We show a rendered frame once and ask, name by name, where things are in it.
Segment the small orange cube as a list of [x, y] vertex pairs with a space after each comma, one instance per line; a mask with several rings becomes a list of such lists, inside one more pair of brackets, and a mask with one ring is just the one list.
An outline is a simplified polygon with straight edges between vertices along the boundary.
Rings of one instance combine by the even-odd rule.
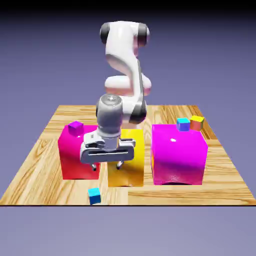
[[203, 116], [193, 115], [190, 118], [190, 129], [193, 131], [201, 131], [204, 126], [205, 118]]

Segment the large magenta box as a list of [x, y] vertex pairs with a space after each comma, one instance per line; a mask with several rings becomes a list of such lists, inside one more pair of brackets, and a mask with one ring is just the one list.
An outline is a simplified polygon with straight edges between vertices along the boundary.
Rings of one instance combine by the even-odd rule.
[[151, 168], [153, 183], [201, 185], [208, 145], [199, 131], [179, 131], [175, 124], [153, 124]]

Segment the small light blue cube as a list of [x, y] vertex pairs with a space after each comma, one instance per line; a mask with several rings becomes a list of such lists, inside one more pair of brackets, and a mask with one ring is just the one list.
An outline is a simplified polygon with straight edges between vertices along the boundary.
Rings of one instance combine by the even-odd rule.
[[180, 132], [187, 132], [190, 130], [190, 120], [187, 117], [177, 118], [176, 128]]

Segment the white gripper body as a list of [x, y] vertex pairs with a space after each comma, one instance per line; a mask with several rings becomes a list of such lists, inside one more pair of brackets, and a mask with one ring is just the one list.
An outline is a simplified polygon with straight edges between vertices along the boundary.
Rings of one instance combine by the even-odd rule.
[[87, 146], [84, 142], [80, 147], [80, 162], [83, 164], [94, 164], [101, 162], [125, 162], [134, 158], [136, 141], [134, 139], [119, 139], [119, 145], [115, 150], [107, 151], [95, 143]]

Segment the large pink box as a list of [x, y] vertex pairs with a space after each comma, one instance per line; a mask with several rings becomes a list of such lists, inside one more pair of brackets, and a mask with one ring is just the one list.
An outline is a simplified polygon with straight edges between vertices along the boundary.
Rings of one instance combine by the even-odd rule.
[[84, 134], [93, 132], [97, 129], [96, 125], [83, 125], [84, 131], [78, 137], [71, 135], [66, 125], [58, 139], [58, 150], [64, 180], [97, 180], [100, 175], [100, 163], [97, 170], [93, 171], [89, 164], [80, 161], [81, 144], [84, 141]]

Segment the large yellow box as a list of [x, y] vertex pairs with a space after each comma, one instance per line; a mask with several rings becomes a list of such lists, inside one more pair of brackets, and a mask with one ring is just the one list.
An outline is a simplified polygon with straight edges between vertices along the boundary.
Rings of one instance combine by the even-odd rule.
[[142, 187], [144, 185], [145, 143], [142, 129], [122, 129], [122, 139], [134, 139], [134, 158], [125, 161], [120, 169], [117, 162], [107, 163], [109, 187]]

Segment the small purple cube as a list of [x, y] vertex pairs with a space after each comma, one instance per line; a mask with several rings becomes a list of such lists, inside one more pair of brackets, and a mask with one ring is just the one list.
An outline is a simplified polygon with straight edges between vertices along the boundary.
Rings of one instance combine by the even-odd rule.
[[79, 121], [73, 121], [68, 124], [68, 132], [75, 137], [78, 137], [84, 133], [84, 124]]

